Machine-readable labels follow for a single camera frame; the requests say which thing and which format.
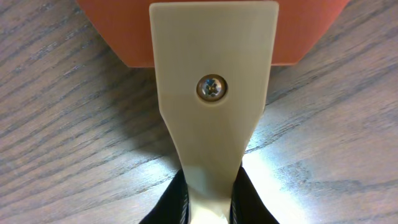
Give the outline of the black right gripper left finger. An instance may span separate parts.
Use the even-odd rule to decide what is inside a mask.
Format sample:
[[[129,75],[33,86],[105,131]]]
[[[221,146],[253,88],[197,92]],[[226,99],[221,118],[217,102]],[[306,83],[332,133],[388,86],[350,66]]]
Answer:
[[[187,224],[189,197],[183,170],[179,170],[156,203],[139,224]]]

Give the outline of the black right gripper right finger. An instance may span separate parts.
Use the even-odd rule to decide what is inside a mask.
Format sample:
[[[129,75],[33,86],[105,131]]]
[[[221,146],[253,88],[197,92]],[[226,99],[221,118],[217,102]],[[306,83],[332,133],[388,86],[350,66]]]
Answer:
[[[231,224],[279,224],[243,167],[239,168],[233,184],[229,220]]]

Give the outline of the orange scraper with beige handle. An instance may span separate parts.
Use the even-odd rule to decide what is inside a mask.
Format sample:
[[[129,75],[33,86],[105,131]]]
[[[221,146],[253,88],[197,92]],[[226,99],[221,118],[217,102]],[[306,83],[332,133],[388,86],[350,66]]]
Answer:
[[[93,1],[78,5],[116,55],[155,70],[188,223],[230,223],[233,184],[264,113],[271,67],[299,62],[346,1]]]

